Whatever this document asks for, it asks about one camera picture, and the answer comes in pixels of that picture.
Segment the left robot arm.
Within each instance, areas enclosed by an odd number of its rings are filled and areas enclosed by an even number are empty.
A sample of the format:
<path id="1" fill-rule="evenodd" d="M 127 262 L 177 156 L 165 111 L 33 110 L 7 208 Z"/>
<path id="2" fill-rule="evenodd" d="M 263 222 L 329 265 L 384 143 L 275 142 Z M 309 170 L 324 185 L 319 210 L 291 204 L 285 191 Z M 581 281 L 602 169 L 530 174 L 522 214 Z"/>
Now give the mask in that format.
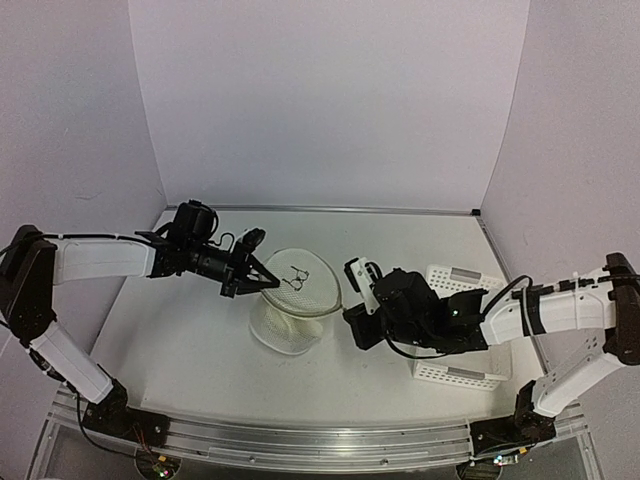
<path id="1" fill-rule="evenodd" d="M 280 281 L 255 255 L 266 233 L 252 228 L 228 247 L 214 238 L 220 225 L 210 206 L 189 200 L 154 230 L 53 233 L 18 228 L 1 251 L 1 323 L 45 374 L 97 404 L 96 421 L 114 437 L 134 428 L 134 415 L 114 397 L 125 392 L 77 339 L 78 319 L 105 315 L 128 279 L 161 280 L 183 274 L 218 283 L 221 296 L 258 293 Z"/>

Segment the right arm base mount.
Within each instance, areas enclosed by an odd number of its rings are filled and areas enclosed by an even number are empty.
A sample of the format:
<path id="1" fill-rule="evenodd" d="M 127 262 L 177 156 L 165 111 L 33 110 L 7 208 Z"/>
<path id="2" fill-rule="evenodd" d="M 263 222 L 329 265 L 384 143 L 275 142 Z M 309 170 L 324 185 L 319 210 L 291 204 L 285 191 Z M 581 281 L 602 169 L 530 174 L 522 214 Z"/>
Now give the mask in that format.
<path id="1" fill-rule="evenodd" d="M 531 447 L 556 436 L 555 417 L 534 411 L 534 385 L 535 381 L 532 380 L 520 389 L 511 415 L 470 423 L 475 458 Z"/>

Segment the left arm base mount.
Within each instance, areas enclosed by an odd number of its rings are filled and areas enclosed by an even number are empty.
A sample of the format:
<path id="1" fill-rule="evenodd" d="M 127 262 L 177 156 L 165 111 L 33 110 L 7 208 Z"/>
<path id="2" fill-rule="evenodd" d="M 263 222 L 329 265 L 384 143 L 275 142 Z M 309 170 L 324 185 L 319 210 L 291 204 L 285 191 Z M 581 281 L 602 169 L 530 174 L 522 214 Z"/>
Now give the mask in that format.
<path id="1" fill-rule="evenodd" d="M 125 387 L 116 379 L 112 389 L 99 402 L 88 402 L 80 425 L 89 431 L 148 447 L 165 445 L 170 420 L 167 415 L 133 408 L 128 405 Z"/>

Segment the white mesh laundry bag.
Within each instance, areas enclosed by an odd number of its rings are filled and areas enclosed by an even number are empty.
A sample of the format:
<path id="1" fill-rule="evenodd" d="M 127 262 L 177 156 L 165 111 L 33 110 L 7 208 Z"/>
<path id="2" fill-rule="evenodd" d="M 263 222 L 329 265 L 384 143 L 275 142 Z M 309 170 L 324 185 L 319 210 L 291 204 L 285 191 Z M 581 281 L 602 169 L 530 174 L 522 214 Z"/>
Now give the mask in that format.
<path id="1" fill-rule="evenodd" d="M 342 290 L 333 268 L 301 248 L 273 253 L 266 268 L 280 286 L 265 289 L 249 320 L 253 337 L 287 356 L 306 353 L 324 335 L 324 320 L 342 308 Z"/>

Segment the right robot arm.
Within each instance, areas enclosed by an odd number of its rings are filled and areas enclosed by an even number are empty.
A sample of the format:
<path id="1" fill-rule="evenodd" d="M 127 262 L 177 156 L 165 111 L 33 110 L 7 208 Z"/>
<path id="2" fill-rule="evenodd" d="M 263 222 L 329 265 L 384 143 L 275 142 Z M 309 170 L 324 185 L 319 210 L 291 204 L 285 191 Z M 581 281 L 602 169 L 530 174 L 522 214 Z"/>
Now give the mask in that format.
<path id="1" fill-rule="evenodd" d="M 417 271 L 383 274 L 365 258 L 344 266 L 362 301 L 344 311 L 356 346 L 386 343 L 407 357 L 405 346 L 431 357 L 484 351 L 521 338 L 593 330 L 567 362 L 519 392 L 525 405 L 509 414 L 503 433 L 524 443 L 543 417 L 556 417 L 572 400 L 607 376 L 639 364 L 639 274 L 621 253 L 586 275 L 554 284 L 534 284 L 521 275 L 502 289 L 475 288 L 440 296 Z"/>

